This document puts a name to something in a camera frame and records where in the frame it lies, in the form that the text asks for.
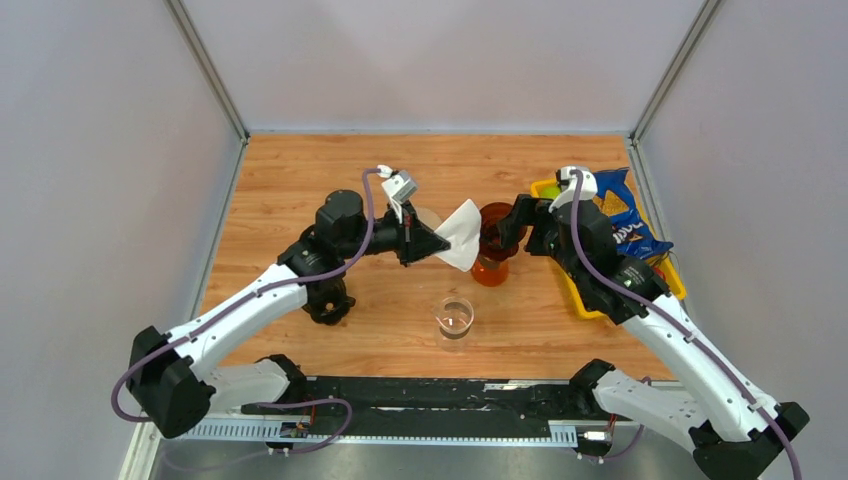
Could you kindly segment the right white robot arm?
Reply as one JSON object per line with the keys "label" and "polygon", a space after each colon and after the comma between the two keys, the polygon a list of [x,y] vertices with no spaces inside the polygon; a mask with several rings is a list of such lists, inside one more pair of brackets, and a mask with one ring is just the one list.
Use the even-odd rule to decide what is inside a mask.
{"label": "right white robot arm", "polygon": [[689,452],[711,479],[756,479],[780,454],[801,477],[792,442],[808,424],[807,412],[776,401],[734,367],[665,280],[617,250],[611,222],[594,202],[521,194],[483,225],[481,242],[503,258],[524,250],[554,260],[590,308],[652,350],[687,392],[671,395],[595,359],[572,378],[577,413],[592,418],[604,410],[634,420]]}

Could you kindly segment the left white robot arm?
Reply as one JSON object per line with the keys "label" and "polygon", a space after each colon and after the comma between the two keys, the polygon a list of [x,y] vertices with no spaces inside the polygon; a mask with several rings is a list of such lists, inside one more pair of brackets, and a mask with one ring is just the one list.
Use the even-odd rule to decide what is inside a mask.
{"label": "left white robot arm", "polygon": [[336,190],[314,223],[247,287],[165,333],[154,327],[139,332],[118,385],[142,408],[141,421],[168,439],[189,432],[212,411],[269,402],[280,413],[295,413],[304,405],[306,388],[279,358],[227,368],[221,361],[296,310],[317,324],[339,323],[356,303],[344,276],[364,256],[391,252],[403,266],[435,256],[469,267],[478,226],[472,203],[432,228],[410,201],[392,196],[386,214],[377,218],[371,195]]}

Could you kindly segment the white paper coffee filter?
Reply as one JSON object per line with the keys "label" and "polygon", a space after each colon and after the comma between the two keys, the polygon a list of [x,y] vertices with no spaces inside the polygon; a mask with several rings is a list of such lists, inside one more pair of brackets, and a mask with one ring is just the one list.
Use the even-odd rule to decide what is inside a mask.
{"label": "white paper coffee filter", "polygon": [[435,257],[468,272],[479,255],[481,226],[479,207],[467,199],[435,229],[435,233],[449,243],[449,248],[436,253]]}

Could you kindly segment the brown plastic coffee dripper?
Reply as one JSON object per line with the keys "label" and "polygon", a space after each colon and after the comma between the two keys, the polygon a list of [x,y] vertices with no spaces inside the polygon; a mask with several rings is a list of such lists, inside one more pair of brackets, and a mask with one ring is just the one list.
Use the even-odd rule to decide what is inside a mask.
{"label": "brown plastic coffee dripper", "polygon": [[497,223],[505,218],[512,210],[512,205],[505,202],[493,202],[480,210],[480,249],[479,254],[492,261],[503,262],[518,253],[518,243],[524,239],[527,227],[519,229],[518,241],[509,247],[500,245],[500,233]]}

